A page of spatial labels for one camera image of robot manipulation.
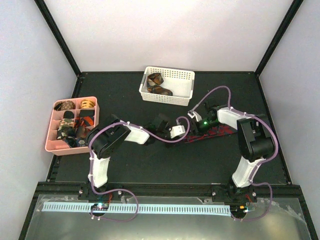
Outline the white perforated plastic basket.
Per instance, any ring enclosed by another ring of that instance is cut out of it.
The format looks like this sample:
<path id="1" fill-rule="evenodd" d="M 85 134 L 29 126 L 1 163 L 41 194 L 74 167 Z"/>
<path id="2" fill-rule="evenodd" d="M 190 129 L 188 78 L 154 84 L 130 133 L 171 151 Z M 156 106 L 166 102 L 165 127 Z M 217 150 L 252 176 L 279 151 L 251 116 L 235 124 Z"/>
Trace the white perforated plastic basket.
<path id="1" fill-rule="evenodd" d="M 159 85 L 162 89 L 150 92 L 152 87 L 152 74 L 160 74 L 163 82 Z M 195 73 L 190 70 L 174 69 L 157 66 L 145 68 L 139 93 L 144 101 L 188 106 L 193 97 Z"/>

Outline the orange patterned rolled tie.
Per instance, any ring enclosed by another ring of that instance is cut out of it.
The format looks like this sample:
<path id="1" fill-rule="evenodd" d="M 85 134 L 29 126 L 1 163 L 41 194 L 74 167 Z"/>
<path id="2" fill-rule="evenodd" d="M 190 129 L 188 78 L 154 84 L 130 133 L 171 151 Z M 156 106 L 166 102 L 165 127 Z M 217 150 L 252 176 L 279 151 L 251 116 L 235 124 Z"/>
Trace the orange patterned rolled tie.
<path id="1" fill-rule="evenodd" d="M 91 109 L 96 106 L 96 103 L 93 100 L 90 99 L 83 99 L 80 103 L 81 109 Z"/>

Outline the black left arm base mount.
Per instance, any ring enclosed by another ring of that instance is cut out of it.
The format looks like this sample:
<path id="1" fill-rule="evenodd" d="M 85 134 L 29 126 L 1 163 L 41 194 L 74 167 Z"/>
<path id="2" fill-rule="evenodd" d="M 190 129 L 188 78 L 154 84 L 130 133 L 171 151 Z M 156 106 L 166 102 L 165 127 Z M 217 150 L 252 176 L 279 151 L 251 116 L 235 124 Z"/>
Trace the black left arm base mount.
<path id="1" fill-rule="evenodd" d="M 124 191 L 120 184 L 106 183 L 101 187 L 94 187 L 95 193 L 90 183 L 82 184 L 78 193 L 78 200 L 88 201 L 90 203 L 107 202 L 109 200 L 119 200 Z"/>

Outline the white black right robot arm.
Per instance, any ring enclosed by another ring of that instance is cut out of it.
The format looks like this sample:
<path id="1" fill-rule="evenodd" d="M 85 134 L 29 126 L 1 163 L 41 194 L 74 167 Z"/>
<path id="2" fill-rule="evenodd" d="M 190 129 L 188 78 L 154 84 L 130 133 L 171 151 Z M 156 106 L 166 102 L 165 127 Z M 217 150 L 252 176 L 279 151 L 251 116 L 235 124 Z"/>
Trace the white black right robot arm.
<path id="1" fill-rule="evenodd" d="M 274 132 L 265 122 L 263 115 L 241 112 L 232 106 L 213 107 L 211 116 L 207 118 L 202 118 L 193 108 L 188 112 L 188 116 L 195 120 L 199 130 L 216 122 L 237 131 L 241 158 L 231 176 L 233 185 L 228 187 L 227 195 L 234 202 L 240 201 L 246 195 L 244 188 L 253 183 L 260 166 L 278 154 L 279 144 Z"/>

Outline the dark geometric rolled tie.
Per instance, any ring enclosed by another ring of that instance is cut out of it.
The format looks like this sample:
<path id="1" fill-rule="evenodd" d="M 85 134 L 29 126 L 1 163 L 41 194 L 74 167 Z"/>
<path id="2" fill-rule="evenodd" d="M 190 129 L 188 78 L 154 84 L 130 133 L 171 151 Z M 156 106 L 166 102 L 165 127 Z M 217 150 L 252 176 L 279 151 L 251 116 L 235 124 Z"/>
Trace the dark geometric rolled tie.
<path id="1" fill-rule="evenodd" d="M 70 148 L 81 148 L 87 147 L 88 142 L 85 138 L 76 138 L 76 137 L 66 137 L 63 141 L 70 147 Z"/>

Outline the red navy striped tie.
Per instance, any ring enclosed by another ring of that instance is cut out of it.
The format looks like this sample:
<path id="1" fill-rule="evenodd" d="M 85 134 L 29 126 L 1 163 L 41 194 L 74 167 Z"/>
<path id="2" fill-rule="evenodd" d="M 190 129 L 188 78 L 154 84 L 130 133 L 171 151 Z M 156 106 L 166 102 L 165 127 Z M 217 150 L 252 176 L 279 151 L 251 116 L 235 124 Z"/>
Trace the red navy striped tie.
<path id="1" fill-rule="evenodd" d="M 185 144 L 235 134 L 237 131 L 227 125 L 218 125 L 209 129 L 207 132 L 199 132 L 198 130 L 190 130 L 188 135 L 183 139 Z"/>

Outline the pink divided organizer tray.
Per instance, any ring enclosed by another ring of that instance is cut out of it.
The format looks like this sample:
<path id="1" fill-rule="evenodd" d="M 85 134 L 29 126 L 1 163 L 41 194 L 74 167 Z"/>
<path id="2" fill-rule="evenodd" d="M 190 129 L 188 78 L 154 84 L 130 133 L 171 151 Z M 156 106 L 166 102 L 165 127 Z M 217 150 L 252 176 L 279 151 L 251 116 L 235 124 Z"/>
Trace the pink divided organizer tray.
<path id="1" fill-rule="evenodd" d="M 54 103 L 45 150 L 56 156 L 89 152 L 87 136 L 99 123 L 95 96 L 58 100 Z"/>

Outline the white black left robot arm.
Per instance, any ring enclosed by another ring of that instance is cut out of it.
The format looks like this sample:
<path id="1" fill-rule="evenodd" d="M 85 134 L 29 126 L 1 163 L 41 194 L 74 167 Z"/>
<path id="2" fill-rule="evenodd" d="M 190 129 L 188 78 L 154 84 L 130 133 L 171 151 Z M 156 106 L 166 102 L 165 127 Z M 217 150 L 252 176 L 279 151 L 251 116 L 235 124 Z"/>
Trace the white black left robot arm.
<path id="1" fill-rule="evenodd" d="M 123 142 L 132 142 L 142 146 L 153 144 L 156 140 L 175 144 L 187 137 L 191 128 L 185 116 L 176 119 L 170 126 L 168 119 L 157 116 L 145 127 L 121 120 L 110 114 L 88 133 L 86 140 L 90 153 L 88 180 L 92 184 L 89 193 L 97 200 L 103 199 L 108 192 L 105 185 L 108 181 L 108 167 L 111 156 Z"/>

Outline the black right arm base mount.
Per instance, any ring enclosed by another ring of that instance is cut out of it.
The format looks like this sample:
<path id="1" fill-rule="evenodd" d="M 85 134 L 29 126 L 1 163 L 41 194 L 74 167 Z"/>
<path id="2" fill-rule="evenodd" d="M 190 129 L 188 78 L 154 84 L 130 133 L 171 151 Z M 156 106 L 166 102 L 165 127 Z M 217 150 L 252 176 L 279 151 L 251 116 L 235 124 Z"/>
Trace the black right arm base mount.
<path id="1" fill-rule="evenodd" d="M 257 198 L 253 196 L 253 188 L 251 186 L 240 188 L 231 183 L 212 185 L 211 197 L 216 202 L 224 203 L 257 202 Z"/>

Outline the camouflage rolled tie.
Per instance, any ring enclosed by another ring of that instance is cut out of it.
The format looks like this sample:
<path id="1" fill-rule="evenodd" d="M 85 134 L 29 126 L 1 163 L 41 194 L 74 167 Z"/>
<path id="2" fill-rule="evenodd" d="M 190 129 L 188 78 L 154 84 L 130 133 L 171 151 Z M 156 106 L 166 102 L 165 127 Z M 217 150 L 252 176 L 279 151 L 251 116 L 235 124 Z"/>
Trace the camouflage rolled tie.
<path id="1" fill-rule="evenodd" d="M 73 119 L 63 118 L 59 122 L 58 132 L 73 133 L 75 131 L 75 122 Z"/>

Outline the brown patterned tie in basket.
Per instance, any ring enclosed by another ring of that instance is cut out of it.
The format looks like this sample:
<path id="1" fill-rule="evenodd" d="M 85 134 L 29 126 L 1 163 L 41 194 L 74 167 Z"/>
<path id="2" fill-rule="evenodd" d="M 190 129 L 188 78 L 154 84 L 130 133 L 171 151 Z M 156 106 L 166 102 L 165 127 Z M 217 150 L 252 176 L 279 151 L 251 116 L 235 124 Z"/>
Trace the brown patterned tie in basket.
<path id="1" fill-rule="evenodd" d="M 147 91 L 152 94 L 173 96 L 173 92 L 169 89 L 163 88 L 161 85 L 164 83 L 164 79 L 160 72 L 155 72 L 147 76 Z"/>

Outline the orange navy striped tie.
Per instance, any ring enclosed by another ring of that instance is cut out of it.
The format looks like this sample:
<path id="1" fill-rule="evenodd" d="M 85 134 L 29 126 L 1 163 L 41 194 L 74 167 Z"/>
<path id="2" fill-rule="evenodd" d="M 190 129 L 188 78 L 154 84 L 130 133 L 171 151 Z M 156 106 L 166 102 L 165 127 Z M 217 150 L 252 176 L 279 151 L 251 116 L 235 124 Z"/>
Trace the orange navy striped tie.
<path id="1" fill-rule="evenodd" d="M 75 119 L 75 128 L 79 127 L 92 127 L 95 124 L 95 118 L 93 116 L 84 116 L 84 117 L 77 117 Z"/>

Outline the brown monogram rolled tie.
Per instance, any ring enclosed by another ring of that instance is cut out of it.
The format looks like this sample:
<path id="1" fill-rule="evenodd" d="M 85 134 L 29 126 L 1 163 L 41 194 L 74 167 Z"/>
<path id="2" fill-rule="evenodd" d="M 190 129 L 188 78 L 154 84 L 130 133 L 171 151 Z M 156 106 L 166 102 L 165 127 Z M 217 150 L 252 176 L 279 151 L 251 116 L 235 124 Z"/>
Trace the brown monogram rolled tie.
<path id="1" fill-rule="evenodd" d="M 76 104 L 71 100 L 60 101 L 55 104 L 53 109 L 55 111 L 66 111 L 66 110 L 74 110 L 76 108 Z"/>

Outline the black rolled tie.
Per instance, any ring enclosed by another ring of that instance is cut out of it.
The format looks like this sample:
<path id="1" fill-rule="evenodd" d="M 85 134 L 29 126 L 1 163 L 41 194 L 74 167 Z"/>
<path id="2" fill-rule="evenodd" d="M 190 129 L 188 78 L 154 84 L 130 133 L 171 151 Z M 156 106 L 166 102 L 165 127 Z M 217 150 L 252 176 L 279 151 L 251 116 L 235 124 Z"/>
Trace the black rolled tie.
<path id="1" fill-rule="evenodd" d="M 74 119 L 75 118 L 75 114 L 70 111 L 70 110 L 66 110 L 63 114 L 63 118 L 64 119 Z"/>

